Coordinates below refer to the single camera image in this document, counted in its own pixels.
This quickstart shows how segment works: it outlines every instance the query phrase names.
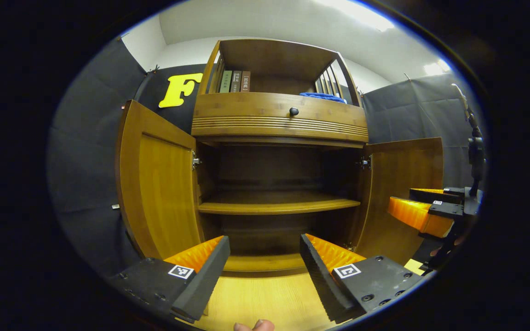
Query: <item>cabinet door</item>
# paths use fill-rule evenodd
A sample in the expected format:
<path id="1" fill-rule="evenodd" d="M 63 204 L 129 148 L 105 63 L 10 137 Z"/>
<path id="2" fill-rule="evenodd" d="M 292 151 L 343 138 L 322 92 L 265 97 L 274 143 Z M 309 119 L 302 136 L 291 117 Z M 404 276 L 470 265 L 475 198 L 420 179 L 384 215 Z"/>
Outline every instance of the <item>cabinet door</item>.
<path id="1" fill-rule="evenodd" d="M 384 255 L 406 264 L 421 245 L 418 230 L 387 212 L 390 197 L 408 198 L 410 188 L 443 188 L 441 138 L 366 145 L 371 170 L 362 170 L 362 202 L 353 231 L 355 252 L 365 257 Z"/>
<path id="2" fill-rule="evenodd" d="M 120 212 L 145 257 L 168 258 L 200 243 L 192 169 L 196 140 L 128 101 L 116 142 Z"/>

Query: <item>yellow letter f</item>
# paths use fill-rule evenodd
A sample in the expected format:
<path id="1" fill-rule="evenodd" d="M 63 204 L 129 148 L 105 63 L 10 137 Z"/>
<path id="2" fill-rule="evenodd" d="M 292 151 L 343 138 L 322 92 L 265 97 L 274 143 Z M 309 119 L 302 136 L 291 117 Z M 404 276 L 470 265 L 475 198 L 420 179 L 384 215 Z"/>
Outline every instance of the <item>yellow letter f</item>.
<path id="1" fill-rule="evenodd" d="M 202 73 L 199 73 L 169 77 L 168 81 L 170 81 L 170 83 L 169 87 L 167 88 L 167 92 L 165 93 L 165 98 L 158 103 L 158 106 L 160 108 L 166 108 L 183 105 L 181 92 L 183 92 L 184 96 L 189 97 L 189 95 L 193 92 L 193 87 L 195 85 L 194 81 L 202 81 L 202 75 Z"/>

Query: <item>book spine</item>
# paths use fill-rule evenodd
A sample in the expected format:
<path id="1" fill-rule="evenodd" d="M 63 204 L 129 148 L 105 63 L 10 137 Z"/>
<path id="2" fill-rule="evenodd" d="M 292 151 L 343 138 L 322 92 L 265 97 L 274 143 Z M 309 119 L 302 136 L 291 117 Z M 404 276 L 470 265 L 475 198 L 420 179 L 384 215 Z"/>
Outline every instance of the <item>book spine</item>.
<path id="1" fill-rule="evenodd" d="M 251 85 L 251 72 L 250 71 L 243 71 L 242 72 L 242 78 L 240 81 L 240 91 L 241 92 L 248 92 Z"/>
<path id="2" fill-rule="evenodd" d="M 235 70 L 232 73 L 232 83 L 230 85 L 230 92 L 240 92 L 240 75 L 242 71 Z"/>
<path id="3" fill-rule="evenodd" d="M 220 83 L 220 93 L 230 92 L 230 78 L 232 77 L 232 70 L 225 70 L 222 74 L 222 82 Z"/>

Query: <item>black curtain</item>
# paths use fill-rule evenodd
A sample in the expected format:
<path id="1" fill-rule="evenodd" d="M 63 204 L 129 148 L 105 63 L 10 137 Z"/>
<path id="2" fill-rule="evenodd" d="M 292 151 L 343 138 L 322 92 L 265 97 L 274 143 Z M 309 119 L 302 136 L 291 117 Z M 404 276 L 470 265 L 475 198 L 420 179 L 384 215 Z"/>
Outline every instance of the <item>black curtain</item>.
<path id="1" fill-rule="evenodd" d="M 461 88 L 478 123 L 481 123 L 482 112 L 474 94 L 467 83 L 453 74 L 423 77 L 379 88 L 363 95 L 363 106 L 370 144 L 441 137 L 443 185 L 465 187 L 473 183 L 467 156 L 467 139 L 472 136 L 472 128 L 465 120 L 463 103 L 457 89 L 451 86 L 453 83 Z M 480 128 L 484 140 L 488 139 L 486 129 Z"/>
<path id="2" fill-rule="evenodd" d="M 77 253 L 105 276 L 139 260 L 120 210 L 111 206 L 118 203 L 114 157 L 121 108 L 144 74 L 124 42 L 113 40 L 68 86 L 50 128 L 46 177 L 57 219 Z"/>
<path id="3" fill-rule="evenodd" d="M 169 88 L 169 77 L 176 75 L 187 75 L 203 73 L 206 68 L 205 64 L 181 65 L 179 67 L 170 67 L 151 71 L 145 76 L 144 81 L 140 84 L 134 100 L 143 106 L 159 114 L 162 118 L 171 122 L 187 134 L 191 134 L 191 122 L 193 121 L 193 109 L 196 106 L 197 92 L 200 89 L 200 83 L 194 82 L 193 91 L 189 96 L 180 93 L 183 104 L 178 107 L 160 108 L 159 102 L 165 98 L 165 93 Z"/>

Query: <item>wooden floor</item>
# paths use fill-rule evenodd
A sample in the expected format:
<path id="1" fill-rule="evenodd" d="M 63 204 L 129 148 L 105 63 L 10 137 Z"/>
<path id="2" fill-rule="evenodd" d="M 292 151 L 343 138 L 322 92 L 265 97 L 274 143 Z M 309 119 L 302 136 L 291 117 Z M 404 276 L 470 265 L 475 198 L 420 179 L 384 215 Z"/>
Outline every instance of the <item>wooden floor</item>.
<path id="1" fill-rule="evenodd" d="M 406 268 L 421 274 L 420 262 L 410 260 Z M 208 302 L 208 316 L 195 327 L 208 331 L 232 331 L 234 323 L 253 327 L 268 319 L 276 331 L 319 331 L 336 326 L 330 322 L 310 275 L 305 268 L 289 274 L 225 273 L 216 283 Z"/>

